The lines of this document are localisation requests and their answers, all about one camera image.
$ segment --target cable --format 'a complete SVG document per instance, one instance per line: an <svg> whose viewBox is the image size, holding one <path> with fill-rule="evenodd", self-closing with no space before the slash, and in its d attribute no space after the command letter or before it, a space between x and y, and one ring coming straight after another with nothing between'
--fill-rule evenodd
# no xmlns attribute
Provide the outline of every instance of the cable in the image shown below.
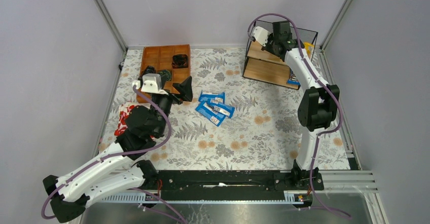
<svg viewBox="0 0 430 224"><path fill-rule="evenodd" d="M272 15L272 16L278 16L278 17L281 17L281 18L284 18L285 20L287 20L287 21L289 21L290 23L291 23L291 25L293 26L293 29L294 29L294 32L296 33L296 37L297 37L297 44L299 44L299 46L300 46L300 34L299 34L299 31L298 31L298 29L297 29L297 27L296 27L296 25L294 24L294 22L291 20L291 19L289 19L287 16L284 16L284 15L281 15L281 14L276 14L276 13L267 13L267 14L264 14L264 15L260 15L259 17L257 17L257 18L255 18L252 22L251 22L251 24L249 24L249 27L248 27L248 31L247 31L247 33L248 33L248 37L253 41L254 40L254 38L251 36L251 33L250 33L250 29L251 29L251 27L252 27L252 25L258 20L258 19L260 19L260 18L262 18L262 17L265 17L265 16L270 16L270 15ZM321 132L321 133L319 133L319 134L317 134L317 138L316 138L316 142L315 142L315 150L314 150L314 152L313 152L313 156L312 156L312 161L311 161L311 164L310 164L310 176L309 176L309 182L310 182L310 186L311 186L311 189L312 189L312 192L313 192L313 194L315 195L315 198L319 201L319 203L322 205L322 207L321 208L325 208L326 210L328 210L329 212L331 212L332 214L334 214L334 215L336 215L336 216L338 216L338 217L341 217L341 218L344 218L344 219L347 219L347 220L351 220L352 219L352 216L348 213L348 212L346 212L346 211L343 211L343 210L340 210L340 209L337 209L337 208L332 208L332 207L329 207L329 206L327 206L327 205L325 205L322 201L321 201L321 199L319 199L319 197L318 197L318 195L316 194L316 192L315 192L315 189L314 189L314 187L313 187L313 183L312 183L312 170L313 170L313 166L315 165L315 158L316 158L316 153L317 153L317 150L318 150L318 145L319 145L319 139L320 139L320 137L321 137L321 135L323 135L323 134L329 134L329 133L333 133L333 132L335 132L335 131L337 131L337 130L339 130L340 129L340 127L342 126L342 122L343 122L343 112L342 112L342 108L341 108L341 106L340 106L340 104L339 104L339 101L336 99L336 97L335 97L335 95L333 95L333 93L327 88L327 86L326 85L324 85L324 83L322 83L319 79L318 79L318 76L315 74L315 72L312 70L312 68L311 68L311 66L310 66L310 64L309 64L309 62L307 61L307 59L306 59L306 57L305 57L305 55L303 54L303 51L302 51L302 49L301 48L299 48L299 53L300 53L300 56L302 57L302 60L303 60L303 62L304 62L304 64L306 65L306 67L307 67L307 69L309 70L309 72L311 73L311 75L312 75L312 77L315 79L315 81L321 86L321 87L323 87L324 88L324 90L330 95L330 97L334 100L334 102L335 102L335 104L336 104L336 106L337 106L337 109L338 109L338 111L339 111L339 123L338 123L338 125L334 128L334 129L332 129L332 130L328 130L328 131L324 131L324 132Z"/></svg>
<svg viewBox="0 0 430 224"><path fill-rule="evenodd" d="M158 194L158 196L160 196L160 190L161 190L161 188L163 187L163 181L161 180L161 179L159 179L158 181L157 181L157 194Z"/></svg>
<svg viewBox="0 0 430 224"><path fill-rule="evenodd" d="M172 216L172 215L169 215L169 214L167 214L166 212L163 212L163 211L160 211L160 210L154 210L154 209L152 209L152 208L147 208L147 207L144 207L144 206L139 206L139 208L142 208L144 211L152 211L152 212L155 212L155 213L158 213L158 214L160 214L160 215L165 215L165 216L167 216L167 217L169 217L169 218L171 218L171 219L173 219L173 220L175 220L175 221L178 221L178 222L182 222L183 223L183 221L181 220L181 219L179 219L179 218L176 218L176 217L174 217L174 216Z"/></svg>
<svg viewBox="0 0 430 224"><path fill-rule="evenodd" d="M167 132L167 136L166 138L158 145L148 148L148 149L144 149L144 150L139 150L139 151L130 151L130 152L120 152L120 153L115 153L115 154L110 154L107 156L104 156L102 158L100 158L100 162L103 162L104 160L111 158L111 157L116 157L116 156L127 156L127 155L134 155L134 154L142 154L145 152L149 152L152 150L155 150L157 148L162 147L172 136L172 125L170 124L170 120L169 117L163 112L163 110L157 105L155 104L153 101L151 101L149 98L147 98L145 95L143 95L137 88L136 86L133 86L133 91L139 95L140 97L142 97L143 99L145 99L151 106L153 106L160 114L161 116L164 118L164 120L166 121L166 124L169 128L169 131ZM79 176L80 174L82 174L83 172L85 172L86 170L88 170L89 168L91 168L92 166L96 165L97 163L99 163L98 160L90 163L88 166L82 168L80 171L78 171L75 175L71 176L68 180L66 180L66 184L68 184L69 182L73 181L73 179L75 179L77 176ZM46 216L45 215L45 210L46 207L48 206L49 201L52 199L52 197L58 192L60 191L60 189L62 189L65 186L65 184L61 184L60 186L58 186L45 200L45 202L43 203L42 206L42 211L41 211L41 216L43 219L53 219L55 218L54 215L51 216Z"/></svg>
<svg viewBox="0 0 430 224"><path fill-rule="evenodd" d="M165 200L163 200L163 199L161 199L160 197L158 197L158 196L156 196L156 195L153 195L153 194L151 194L151 193L149 193L148 191L145 191L145 190L141 190L141 189L138 189L138 188L131 188L131 190L136 190L136 191L139 191L139 192L142 192L142 193L144 193L144 194L146 194L146 195L149 195L149 196L152 196L152 197L154 197L154 198L156 198L157 200L159 200L159 201L161 201L163 204L165 204L167 207L169 207L169 209L171 209L173 212L175 212L175 214L176 215L178 215L179 216L179 218L182 220L181 222L182 223L185 223L185 224L187 224L188 222L187 222L187 220L185 220L185 218L177 211L177 210L175 210L174 208L173 208L173 206L171 206L169 203L167 203ZM164 212L161 212L161 213L163 213L163 214L165 214L166 216L169 216L170 218L174 218L173 216L170 216L169 214L167 214L167 213L164 213Z"/></svg>

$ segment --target white wall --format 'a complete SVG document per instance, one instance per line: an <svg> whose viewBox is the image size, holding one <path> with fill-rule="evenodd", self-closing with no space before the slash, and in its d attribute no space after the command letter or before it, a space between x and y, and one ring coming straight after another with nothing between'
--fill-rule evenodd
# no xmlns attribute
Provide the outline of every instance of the white wall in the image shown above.
<svg viewBox="0 0 430 224"><path fill-rule="evenodd" d="M91 158L121 54L93 0L0 0L0 223L47 223L42 179Z"/></svg>
<svg viewBox="0 0 430 224"><path fill-rule="evenodd" d="M427 222L430 0L354 0L327 54L391 224Z"/></svg>
<svg viewBox="0 0 430 224"><path fill-rule="evenodd" d="M322 42L344 0L103 0L128 46L244 45L249 23L281 13Z"/></svg>

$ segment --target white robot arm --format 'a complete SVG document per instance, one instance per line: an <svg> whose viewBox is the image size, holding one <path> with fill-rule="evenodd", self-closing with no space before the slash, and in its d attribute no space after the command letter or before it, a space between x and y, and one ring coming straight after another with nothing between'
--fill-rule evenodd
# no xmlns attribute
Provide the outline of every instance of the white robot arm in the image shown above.
<svg viewBox="0 0 430 224"><path fill-rule="evenodd" d="M311 162L315 151L316 138L336 118L336 108L333 107L334 102L327 96L324 89L303 62L299 49L302 49L305 56L307 56L307 52L305 49L300 48L302 46L297 44L297 40L292 39L290 23L287 21L276 23L274 33L278 32L278 35L273 35L268 30L257 26L253 29L253 37L256 42L263 46L263 50L279 56L291 68L300 82L301 89L305 92L298 111L299 121L303 126L303 134L296 163L300 170L309 171L313 170L311 169ZM316 71L313 64L309 63L309 65L318 80L324 85L328 85L332 92L339 97L339 88L335 85L330 86ZM316 151L314 169L318 167L319 146Z"/></svg>
<svg viewBox="0 0 430 224"><path fill-rule="evenodd" d="M153 137L164 136L172 104L182 104L193 98L191 77L181 84L173 83L179 94L171 94L162 89L164 83L160 74L150 69L154 73L143 74L138 81L133 82L133 86L135 91L152 94L151 107L133 108L125 120L128 128L99 155L69 174L61 177L49 175L43 180L55 214L45 216L46 201L42 210L43 218L55 217L60 223L68 222L107 196L132 188L154 187L157 171L148 160L139 161L127 171L110 176L114 170L129 167L145 152L153 150ZM170 133L171 129L163 143L168 140Z"/></svg>

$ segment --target wooden tray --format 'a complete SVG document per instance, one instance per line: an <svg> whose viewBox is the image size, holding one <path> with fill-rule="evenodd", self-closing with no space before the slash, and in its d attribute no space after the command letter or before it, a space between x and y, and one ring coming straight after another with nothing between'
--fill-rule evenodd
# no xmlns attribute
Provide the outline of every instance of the wooden tray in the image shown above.
<svg viewBox="0 0 430 224"><path fill-rule="evenodd" d="M186 54L188 56L188 68L172 68L173 56L177 54ZM163 69L170 70L172 73L172 80L166 82L164 90L169 90L173 94L179 94L173 87L173 83L182 83L191 74L190 45L145 47L139 75L148 65L153 66L157 71ZM146 103L140 96L137 96L136 99L139 103Z"/></svg>

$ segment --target floral pattern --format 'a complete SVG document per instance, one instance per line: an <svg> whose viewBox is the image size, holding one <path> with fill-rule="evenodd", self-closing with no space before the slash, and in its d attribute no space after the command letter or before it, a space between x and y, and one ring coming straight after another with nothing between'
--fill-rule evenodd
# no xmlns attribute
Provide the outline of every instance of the floral pattern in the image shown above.
<svg viewBox="0 0 430 224"><path fill-rule="evenodd" d="M142 50L127 53L100 150L115 141L119 106L136 102L131 83L141 57ZM172 106L172 138L141 159L151 160L158 170L291 169L300 149L297 108L303 92L243 78L244 59L242 48L192 49L194 99ZM317 60L312 62L320 70ZM196 112L201 91L225 92L226 104L236 107L233 118L216 127ZM349 169L339 132L321 139L318 162L321 169Z"/></svg>

